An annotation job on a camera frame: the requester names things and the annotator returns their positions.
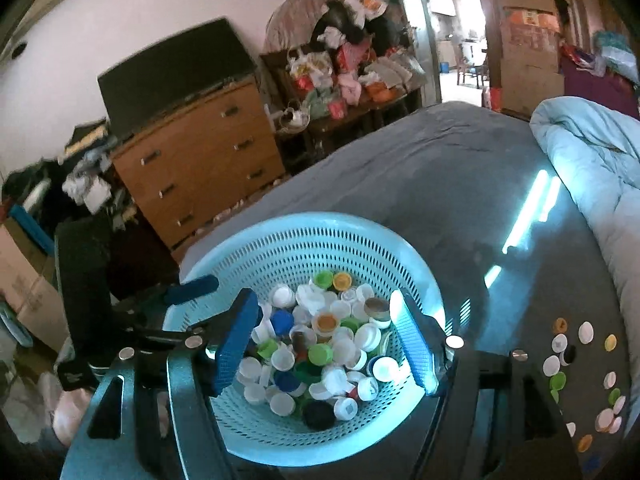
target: basket rim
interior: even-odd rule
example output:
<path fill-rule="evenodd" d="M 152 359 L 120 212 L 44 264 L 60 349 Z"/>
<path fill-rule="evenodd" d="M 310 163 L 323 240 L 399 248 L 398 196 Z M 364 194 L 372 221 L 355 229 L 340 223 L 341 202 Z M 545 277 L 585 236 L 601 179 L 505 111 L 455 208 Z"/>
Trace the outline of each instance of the basket rim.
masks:
<path fill-rule="evenodd" d="M 279 230 L 318 227 L 334 229 L 350 227 L 354 231 L 362 232 L 367 238 L 377 233 L 386 238 L 387 242 L 391 241 L 396 247 L 396 250 L 393 251 L 394 256 L 405 267 L 411 267 L 414 272 L 415 269 L 419 269 L 416 273 L 417 276 L 413 272 L 411 276 L 420 294 L 422 309 L 426 314 L 433 316 L 444 329 L 444 306 L 440 289 L 431 269 L 415 248 L 391 229 L 371 220 L 344 213 L 293 213 L 249 226 L 213 247 L 191 268 L 183 283 L 209 274 L 214 262 L 219 259 L 220 253 L 231 253 L 255 241 L 256 238 L 273 234 Z M 408 367 L 406 360 L 402 366 Z M 220 432 L 227 450 L 245 460 L 274 466 L 319 465 L 352 456 L 391 434 L 415 409 L 423 395 L 424 389 L 415 384 L 413 376 L 409 373 L 406 383 L 393 403 L 387 406 L 376 418 L 345 436 L 320 444 L 274 446 L 249 440 L 224 426 L 220 426 Z"/>

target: wooden cabinet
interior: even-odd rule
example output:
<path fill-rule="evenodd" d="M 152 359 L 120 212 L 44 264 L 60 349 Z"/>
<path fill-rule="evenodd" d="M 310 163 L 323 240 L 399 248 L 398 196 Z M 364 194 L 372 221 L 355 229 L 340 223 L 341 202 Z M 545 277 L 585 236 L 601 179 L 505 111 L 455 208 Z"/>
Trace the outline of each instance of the wooden cabinet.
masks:
<path fill-rule="evenodd" d="M 156 121 L 112 159 L 169 248 L 285 173 L 252 78 Z"/>

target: wire basket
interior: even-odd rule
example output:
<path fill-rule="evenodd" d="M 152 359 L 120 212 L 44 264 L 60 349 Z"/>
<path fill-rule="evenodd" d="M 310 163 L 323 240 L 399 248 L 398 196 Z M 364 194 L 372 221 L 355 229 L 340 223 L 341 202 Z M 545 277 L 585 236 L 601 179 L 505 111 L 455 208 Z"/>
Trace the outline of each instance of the wire basket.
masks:
<path fill-rule="evenodd" d="M 420 309 L 444 327 L 438 285 L 417 251 L 394 232 L 374 222 L 336 213 L 301 213 L 249 227 L 211 250 L 186 280 L 213 274 L 219 289 L 198 300 L 174 306 L 165 330 L 186 330 L 227 310 L 243 287 L 266 301 L 271 288 L 287 283 L 295 290 L 320 270 L 344 270 L 354 284 L 369 283 L 376 296 L 389 298 L 407 288 Z M 424 390 L 415 384 L 395 332 L 387 355 L 401 365 L 398 378 L 381 384 L 372 402 L 357 416 L 330 430 L 311 431 L 301 419 L 279 417 L 268 405 L 252 406 L 235 383 L 215 399 L 214 413 L 229 452 L 252 462 L 276 466 L 310 466 L 332 462 L 366 449 L 391 433 L 417 406 Z"/>

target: bed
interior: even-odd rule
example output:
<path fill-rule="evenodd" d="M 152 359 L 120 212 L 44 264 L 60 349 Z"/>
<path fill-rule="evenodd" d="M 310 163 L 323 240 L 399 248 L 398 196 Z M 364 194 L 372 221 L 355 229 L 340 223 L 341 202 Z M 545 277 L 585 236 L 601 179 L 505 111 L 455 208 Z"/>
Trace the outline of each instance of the bed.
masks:
<path fill-rule="evenodd" d="M 576 424 L 575 443 L 594 435 L 581 461 L 597 453 L 604 464 L 623 432 L 596 434 L 594 421 L 607 407 L 608 372 L 628 395 L 625 329 L 598 244 L 555 177 L 529 124 L 464 103 L 435 105 L 348 144 L 222 224 L 188 251 L 181 278 L 222 240 L 274 216 L 321 210 L 378 222 L 424 257 L 441 289 L 446 330 L 476 348 L 523 348 L 542 368 L 554 321 L 566 319 L 577 358 L 565 369 L 559 405 Z M 577 329 L 586 320 L 595 338 L 585 346 Z M 605 352 L 611 333 L 618 345 Z M 304 478 L 343 478 L 345 467 L 372 480 L 406 478 L 433 407 L 424 398 L 390 436 L 347 462 L 305 469 Z M 480 429 L 473 439 L 472 455 L 480 456 Z"/>

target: blanket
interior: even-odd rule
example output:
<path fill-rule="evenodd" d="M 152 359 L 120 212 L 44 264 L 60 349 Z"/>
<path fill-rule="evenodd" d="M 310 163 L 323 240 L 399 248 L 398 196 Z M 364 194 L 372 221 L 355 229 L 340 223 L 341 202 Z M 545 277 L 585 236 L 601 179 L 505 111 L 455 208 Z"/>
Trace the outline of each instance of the blanket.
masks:
<path fill-rule="evenodd" d="M 558 97 L 540 103 L 530 126 L 616 285 L 632 380 L 628 431 L 640 413 L 640 122 L 585 99 Z"/>

